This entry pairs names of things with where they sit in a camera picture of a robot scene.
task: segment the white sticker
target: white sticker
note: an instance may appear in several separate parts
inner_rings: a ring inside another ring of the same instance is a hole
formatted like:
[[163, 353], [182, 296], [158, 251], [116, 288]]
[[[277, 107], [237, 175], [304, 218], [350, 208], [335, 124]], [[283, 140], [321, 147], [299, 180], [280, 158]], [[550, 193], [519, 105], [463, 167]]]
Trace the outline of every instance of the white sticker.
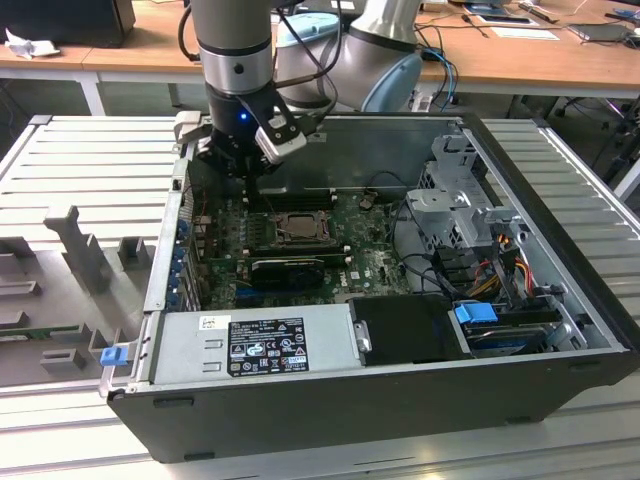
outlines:
[[[336, 0], [331, 0], [331, 6], [333, 8], [338, 8], [338, 2]], [[356, 9], [356, 6], [355, 6], [355, 4], [353, 2], [347, 2], [346, 0], [341, 0], [340, 6], [344, 10], [355, 10]]]
[[230, 321], [231, 315], [203, 315], [200, 317], [200, 330], [227, 328]]
[[26, 342], [29, 337], [26, 335], [5, 335], [0, 337], [0, 342]]
[[297, 363], [307, 363], [307, 357], [288, 357], [287, 362], [289, 365], [295, 365]]

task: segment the paper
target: paper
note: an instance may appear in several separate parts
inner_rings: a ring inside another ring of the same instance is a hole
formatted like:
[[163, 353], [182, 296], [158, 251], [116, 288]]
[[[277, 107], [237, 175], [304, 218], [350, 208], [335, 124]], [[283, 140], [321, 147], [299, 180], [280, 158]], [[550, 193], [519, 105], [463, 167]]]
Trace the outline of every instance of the paper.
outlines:
[[532, 30], [527, 28], [491, 27], [491, 30], [502, 38], [527, 38], [531, 40], [560, 40], [549, 30]]
[[52, 42], [48, 40], [25, 40], [16, 35], [13, 35], [9, 29], [5, 29], [7, 34], [7, 41], [4, 42], [4, 46], [11, 50], [19, 57], [31, 60], [33, 57], [44, 57], [48, 55], [56, 55], [60, 53], [60, 50], [56, 49]]
[[[336, 0], [331, 0], [331, 6], [333, 8], [338, 8], [338, 2]], [[345, 0], [341, 0], [340, 6], [342, 7], [343, 10], [355, 10], [356, 9], [355, 3], [347, 2]]]

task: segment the desk leg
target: desk leg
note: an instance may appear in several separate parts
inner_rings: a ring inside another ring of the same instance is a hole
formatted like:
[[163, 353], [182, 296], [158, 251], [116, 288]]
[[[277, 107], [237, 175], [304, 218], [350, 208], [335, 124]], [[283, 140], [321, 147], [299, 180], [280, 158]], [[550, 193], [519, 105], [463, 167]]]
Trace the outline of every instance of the desk leg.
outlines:
[[95, 72], [86, 72], [77, 78], [82, 87], [84, 98], [89, 106], [91, 115], [106, 115], [104, 104], [102, 103], [100, 79]]
[[171, 98], [171, 106], [180, 108], [182, 102], [180, 102], [180, 92], [178, 92], [178, 85], [175, 83], [169, 84], [169, 97]]

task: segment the computer case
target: computer case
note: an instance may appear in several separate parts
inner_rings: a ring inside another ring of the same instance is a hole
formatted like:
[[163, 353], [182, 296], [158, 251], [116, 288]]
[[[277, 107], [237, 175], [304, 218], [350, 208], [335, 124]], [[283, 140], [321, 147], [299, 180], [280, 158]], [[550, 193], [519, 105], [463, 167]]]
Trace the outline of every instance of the computer case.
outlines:
[[2, 40], [8, 29], [56, 45], [118, 48], [136, 21], [131, 0], [6, 0], [2, 6]]

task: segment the wooden desk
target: wooden desk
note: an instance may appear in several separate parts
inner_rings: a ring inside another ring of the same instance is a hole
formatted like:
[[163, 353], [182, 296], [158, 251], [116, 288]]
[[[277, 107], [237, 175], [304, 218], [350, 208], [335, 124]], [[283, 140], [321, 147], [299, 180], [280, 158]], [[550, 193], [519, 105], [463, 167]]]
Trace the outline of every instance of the wooden desk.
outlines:
[[[138, 0], [133, 5], [136, 24], [122, 48], [94, 48], [82, 62], [83, 68], [201, 75], [202, 67], [187, 60], [178, 48], [178, 22], [184, 12], [182, 2], [156, 4]], [[191, 18], [185, 28], [185, 37], [187, 49], [197, 53]]]
[[[577, 0], [543, 2], [547, 9], [564, 12], [573, 11], [579, 3]], [[559, 19], [561, 26], [573, 22], [604, 23], [608, 21], [604, 13], [618, 5], [589, 0], [575, 16], [549, 16]], [[514, 13], [525, 14], [515, 5], [509, 8]], [[429, 25], [468, 26], [461, 20], [460, 12], [461, 9], [449, 6], [448, 13], [456, 13], [455, 16], [432, 20]], [[540, 27], [557, 27], [525, 15]], [[433, 18], [434, 15], [421, 15], [418, 22], [426, 23]], [[472, 19], [476, 25], [483, 25], [480, 19]], [[578, 36], [567, 29], [551, 30], [559, 41], [500, 38], [490, 28], [483, 31], [489, 38], [473, 28], [440, 30], [447, 58], [460, 72], [460, 91], [620, 98], [635, 98], [640, 93], [640, 52], [624, 45], [581, 44]], [[432, 45], [438, 45], [433, 28], [424, 33]], [[441, 65], [426, 65], [421, 81], [426, 86], [437, 85], [442, 81], [442, 70]]]
[[[571, 13], [581, 0], [543, 0], [543, 6]], [[561, 25], [570, 22], [604, 23], [603, 14], [624, 5], [605, 0], [589, 0], [575, 16], [554, 16]], [[524, 13], [511, 5], [514, 13]], [[103, 82], [143, 82], [169, 84], [173, 104], [178, 104], [175, 84], [203, 84], [200, 65], [189, 62], [178, 49], [178, 22], [182, 2], [153, 3], [135, 0], [136, 25], [121, 49], [69, 47], [58, 57], [26, 61], [0, 49], [0, 76], [75, 80], [84, 91], [91, 113], [104, 115], [101, 99]], [[461, 10], [449, 5], [446, 13], [421, 15], [419, 22], [431, 25], [467, 26]], [[532, 17], [541, 27], [547, 25]], [[499, 38], [491, 29], [484, 38], [472, 28], [442, 28], [445, 52], [456, 64], [460, 76], [458, 91], [478, 93], [530, 94], [635, 98], [640, 93], [640, 52], [623, 45], [612, 47], [580, 44], [568, 30], [554, 30], [560, 41]], [[437, 45], [434, 29], [425, 30], [429, 42]], [[191, 21], [186, 44], [196, 52]], [[420, 88], [435, 91], [442, 82], [443, 69], [425, 63]]]

